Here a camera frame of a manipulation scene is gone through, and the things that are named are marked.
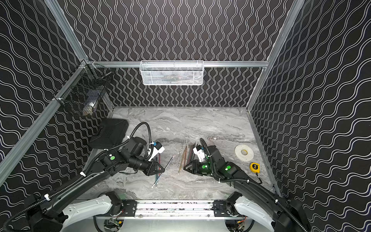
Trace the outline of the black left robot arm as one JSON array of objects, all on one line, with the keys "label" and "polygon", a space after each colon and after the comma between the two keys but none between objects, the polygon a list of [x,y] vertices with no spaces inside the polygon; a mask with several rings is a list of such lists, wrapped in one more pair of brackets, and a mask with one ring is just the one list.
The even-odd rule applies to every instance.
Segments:
[{"label": "black left robot arm", "polygon": [[25,208],[8,218],[3,224],[3,230],[15,232],[11,223],[26,216],[29,232],[59,232],[69,219],[64,209],[96,184],[127,168],[141,171],[146,176],[164,173],[165,168],[153,160],[155,150],[160,150],[161,143],[135,136],[142,125],[151,131],[147,122],[139,123],[126,141],[97,154],[73,179],[49,193],[28,197]]}]

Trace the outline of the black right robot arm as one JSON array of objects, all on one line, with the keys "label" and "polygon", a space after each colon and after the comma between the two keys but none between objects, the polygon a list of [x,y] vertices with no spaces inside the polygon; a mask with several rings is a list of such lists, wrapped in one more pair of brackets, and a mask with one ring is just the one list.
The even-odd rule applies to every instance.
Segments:
[{"label": "black right robot arm", "polygon": [[297,200],[290,200],[266,189],[244,172],[238,165],[226,161],[216,146],[208,146],[203,139],[194,148],[198,157],[184,170],[198,176],[212,177],[226,183],[235,192],[217,210],[230,217],[246,216],[271,232],[310,232],[312,227]]}]

